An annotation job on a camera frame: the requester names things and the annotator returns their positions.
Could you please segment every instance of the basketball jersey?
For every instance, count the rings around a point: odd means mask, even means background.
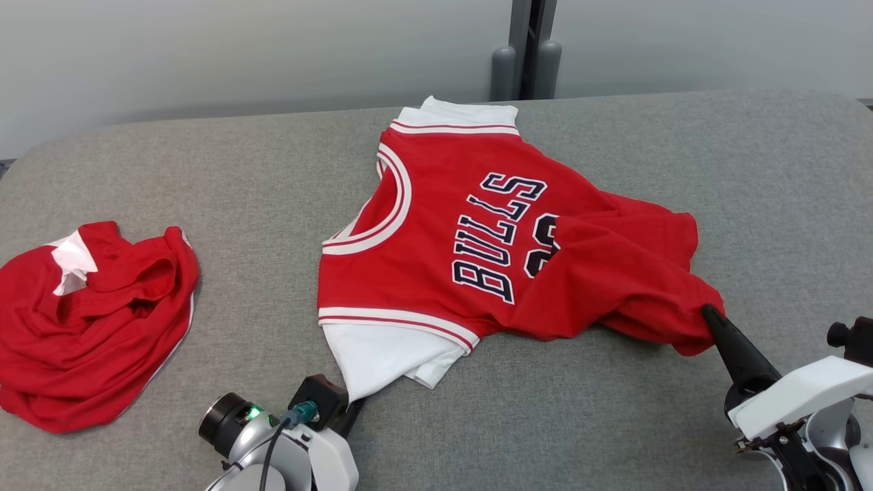
[[[499,331],[548,341],[599,321],[687,356],[711,346],[699,309],[722,301],[690,273],[694,218],[598,190],[524,143],[515,114],[429,98],[382,133],[380,183],[320,263],[319,324],[347,384],[417,353],[395,371],[432,387]],[[365,356],[361,333],[379,339]]]

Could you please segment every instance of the white stripe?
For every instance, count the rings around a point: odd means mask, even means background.
[[[354,217],[354,220],[352,220],[352,223],[346,225],[345,227],[343,227],[342,230],[340,230],[339,232],[337,232],[336,234],[334,234],[333,237],[331,237],[331,240],[343,240],[343,239],[348,239],[348,236],[352,234],[352,230],[354,230],[354,226],[358,224],[358,220],[361,218],[361,214],[364,212],[364,209],[367,208],[367,205],[368,205],[368,204],[370,204],[370,200],[369,200],[369,199],[368,199],[367,202],[366,202],[366,203],[361,207],[361,211],[358,211],[358,214]]]
[[[399,124],[391,123],[389,127],[400,133],[407,134],[426,134],[426,133],[452,133],[456,135],[481,135],[481,134],[502,134],[520,136],[518,128],[507,128],[504,126],[491,126],[485,128],[453,128],[449,126],[431,126],[429,128],[407,128]]]
[[[324,246],[322,253],[335,255],[366,251],[394,235],[394,232],[397,232],[397,229],[406,220],[406,216],[409,214],[409,206],[412,204],[412,182],[409,180],[409,172],[403,166],[400,157],[388,148],[387,145],[380,143],[379,151],[388,157],[388,159],[382,159],[382,161],[392,169],[392,174],[394,174],[394,179],[397,183],[397,198],[394,208],[381,223],[368,231],[357,233],[345,239],[329,239],[324,241],[322,243]],[[371,231],[380,229],[382,229],[380,232],[368,236]]]
[[[447,331],[451,331],[465,340],[467,340],[473,347],[479,343],[479,336],[470,331],[469,329],[456,324],[455,322],[449,322],[445,319],[440,319],[439,317],[434,317],[433,315],[426,314],[418,314],[416,312],[409,312],[407,310],[393,310],[389,308],[346,308],[346,307],[326,307],[319,309],[319,318],[321,317],[333,317],[333,316],[352,316],[352,317],[369,317],[375,319],[384,319],[384,321],[372,321],[372,320],[362,320],[358,322],[354,319],[342,319],[337,320],[336,322],[330,321],[322,321],[319,319],[319,325],[324,324],[384,324],[384,325],[397,325],[402,324],[400,327],[404,328],[418,328],[423,329],[422,326],[418,326],[415,324],[404,324],[404,321],[408,322],[420,322],[422,324],[429,324],[431,326],[435,326],[438,328],[445,329]],[[456,337],[452,335],[448,335],[439,330],[428,330],[427,332],[432,332],[434,334],[440,334],[446,339],[451,339],[454,342],[457,342],[460,346],[464,347],[464,350],[469,353],[470,347],[466,344],[460,342]]]

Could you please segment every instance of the jersey neckline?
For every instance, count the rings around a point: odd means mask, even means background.
[[[409,180],[409,172],[403,165],[400,157],[384,143],[379,144],[378,170],[390,169],[397,186],[394,207],[391,212],[376,226],[364,232],[352,234],[354,226],[361,217],[361,213],[367,208],[367,201],[352,222],[339,233],[322,242],[322,253],[331,255],[354,254],[366,251],[388,240],[403,225],[409,207],[412,204],[412,182]]]

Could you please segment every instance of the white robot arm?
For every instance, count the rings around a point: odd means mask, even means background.
[[[739,450],[773,462],[785,491],[873,491],[873,449],[859,445],[851,414],[856,398],[873,395],[873,320],[831,326],[828,343],[846,346],[846,359],[783,377],[717,309],[704,317],[733,380],[725,415],[743,433]]]

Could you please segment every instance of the connector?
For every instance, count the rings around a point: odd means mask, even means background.
[[[296,425],[305,425],[310,421],[318,421],[319,417],[319,407],[313,401],[304,401],[289,409],[282,419],[288,419],[290,424],[287,428],[293,428]]]

